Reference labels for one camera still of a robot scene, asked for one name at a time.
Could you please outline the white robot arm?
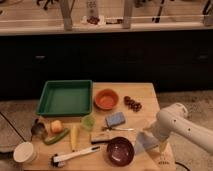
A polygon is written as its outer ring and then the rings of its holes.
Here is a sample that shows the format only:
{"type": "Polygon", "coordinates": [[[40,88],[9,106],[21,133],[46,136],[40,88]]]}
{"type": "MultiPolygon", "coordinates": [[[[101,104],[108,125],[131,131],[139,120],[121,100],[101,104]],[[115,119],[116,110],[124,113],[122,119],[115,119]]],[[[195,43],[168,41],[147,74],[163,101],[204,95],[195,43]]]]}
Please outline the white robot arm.
{"type": "Polygon", "coordinates": [[[188,121],[187,116],[187,108],[174,103],[160,109],[156,120],[146,130],[160,142],[165,142],[174,132],[213,155],[213,131],[188,121]]]}

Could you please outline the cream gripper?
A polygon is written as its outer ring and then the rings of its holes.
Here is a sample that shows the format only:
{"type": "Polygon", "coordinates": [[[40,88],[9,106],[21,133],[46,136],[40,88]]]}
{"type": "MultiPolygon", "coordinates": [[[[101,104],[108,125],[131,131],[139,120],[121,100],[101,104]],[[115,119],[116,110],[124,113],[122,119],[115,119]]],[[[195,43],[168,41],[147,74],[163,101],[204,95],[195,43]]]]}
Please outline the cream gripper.
{"type": "Polygon", "coordinates": [[[159,153],[163,153],[167,147],[171,131],[160,125],[158,122],[154,122],[150,126],[145,127],[144,131],[152,135],[157,141],[159,153]]]}

